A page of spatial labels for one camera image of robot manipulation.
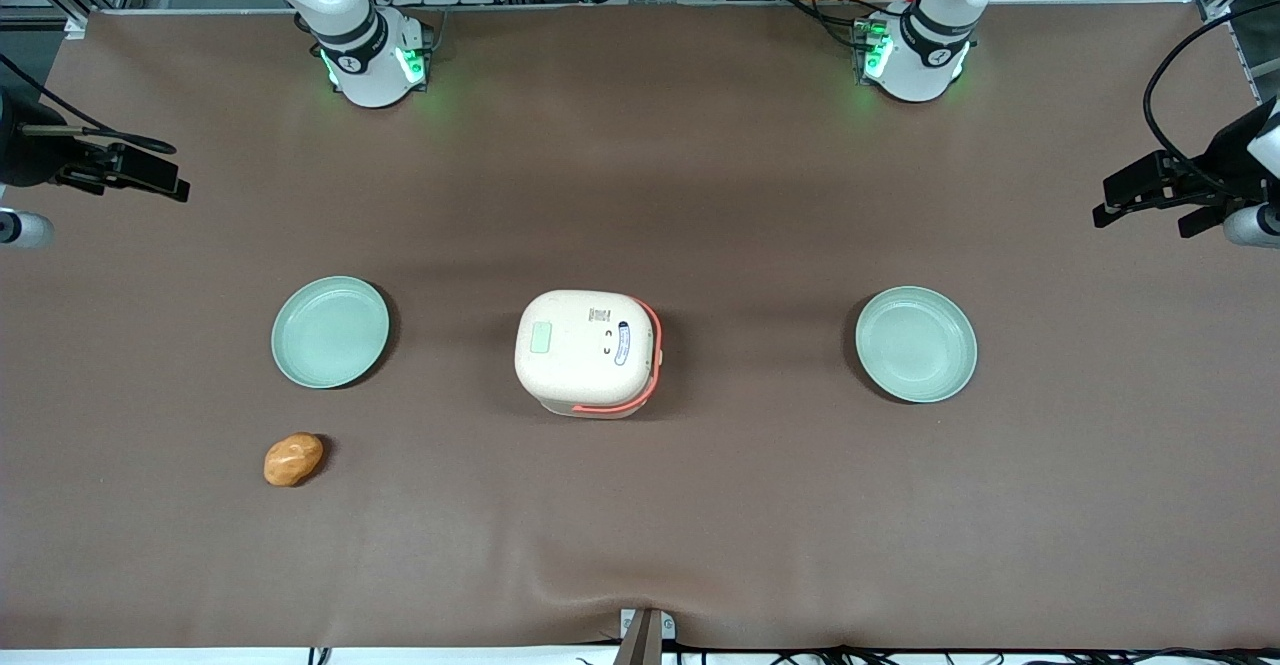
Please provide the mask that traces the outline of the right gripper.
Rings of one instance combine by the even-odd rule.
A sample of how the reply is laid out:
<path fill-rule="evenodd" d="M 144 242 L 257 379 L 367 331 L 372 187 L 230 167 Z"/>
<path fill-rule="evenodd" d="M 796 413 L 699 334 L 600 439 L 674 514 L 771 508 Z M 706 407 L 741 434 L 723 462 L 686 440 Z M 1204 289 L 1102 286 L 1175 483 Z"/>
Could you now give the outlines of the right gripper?
<path fill-rule="evenodd" d="M 64 165 L 72 162 L 76 145 L 70 136 L 24 136 L 20 127 L 64 127 L 54 109 L 3 88 L 1 183 L 12 187 L 42 185 L 55 176 L 86 194 L 104 196 L 108 188 L 134 188 L 160 194 L 175 203 L 188 203 L 189 182 L 179 168 L 156 153 L 133 145 L 109 145 L 101 168 Z"/>

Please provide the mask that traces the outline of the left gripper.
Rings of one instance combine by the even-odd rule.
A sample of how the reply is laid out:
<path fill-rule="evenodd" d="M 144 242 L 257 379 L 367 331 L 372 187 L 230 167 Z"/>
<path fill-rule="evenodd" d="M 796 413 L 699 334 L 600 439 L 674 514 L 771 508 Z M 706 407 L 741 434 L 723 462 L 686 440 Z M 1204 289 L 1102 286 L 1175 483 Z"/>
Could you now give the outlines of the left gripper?
<path fill-rule="evenodd" d="M 1263 101 L 1222 127 L 1199 159 L 1230 194 L 1253 205 L 1279 203 L 1279 104 Z M 1094 228 L 1108 228 L 1125 215 L 1151 208 L 1201 205 L 1207 185 L 1164 150 L 1152 151 L 1105 176 L 1103 201 L 1092 210 Z M 1193 238 L 1225 223 L 1239 205 L 1201 206 L 1178 219 L 1181 238 Z"/>

